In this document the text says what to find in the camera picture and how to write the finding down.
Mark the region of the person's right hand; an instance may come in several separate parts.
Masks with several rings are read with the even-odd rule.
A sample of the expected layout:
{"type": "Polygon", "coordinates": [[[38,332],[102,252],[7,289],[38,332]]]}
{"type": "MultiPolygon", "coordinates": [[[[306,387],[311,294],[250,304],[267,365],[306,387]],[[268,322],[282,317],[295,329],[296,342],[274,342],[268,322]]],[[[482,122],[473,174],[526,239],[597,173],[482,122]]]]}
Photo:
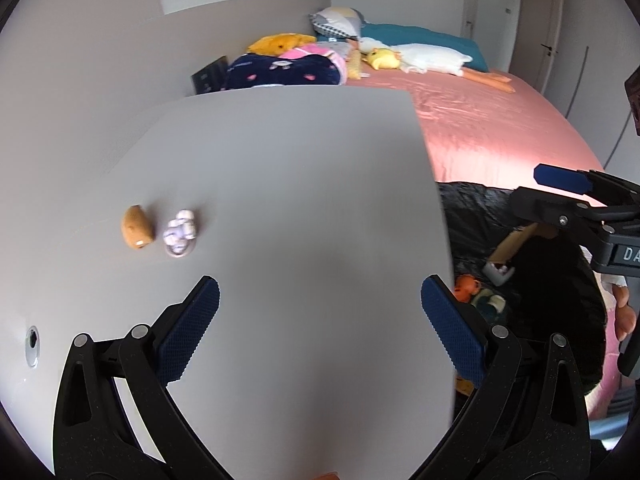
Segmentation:
{"type": "Polygon", "coordinates": [[[612,292],[616,301],[615,335],[622,342],[634,331],[637,315],[629,305],[630,293],[627,286],[613,285],[612,292]]]}

